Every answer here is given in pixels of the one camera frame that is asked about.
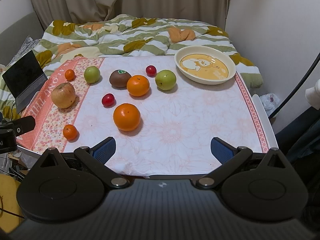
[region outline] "striped blanket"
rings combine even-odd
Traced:
[[[248,88],[262,85],[258,68],[237,53],[224,30],[197,21],[136,18],[125,14],[109,21],[81,25],[56,20],[33,51],[44,73],[50,76],[62,63],[78,55],[87,58],[174,55],[190,45],[222,51],[235,62]],[[5,119],[20,117],[2,78],[0,111]]]

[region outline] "green apple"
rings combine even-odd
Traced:
[[[176,75],[170,70],[161,70],[156,75],[156,84],[161,90],[170,90],[177,82]]]
[[[91,66],[85,69],[84,79],[89,83],[93,84],[100,78],[100,70],[96,66]]]

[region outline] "white logo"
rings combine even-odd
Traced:
[[[161,187],[161,188],[164,188],[164,187],[167,186],[167,184],[166,184],[165,182],[161,182],[161,183],[159,183],[158,185],[159,185],[159,187]]]

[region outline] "kiwi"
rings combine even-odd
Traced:
[[[114,87],[123,88],[127,86],[127,82],[130,78],[131,75],[127,71],[118,69],[112,72],[109,82]]]

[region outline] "bowl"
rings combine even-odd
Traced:
[[[229,56],[206,46],[179,49],[174,61],[187,78],[205,85],[222,84],[236,74],[236,65]]]

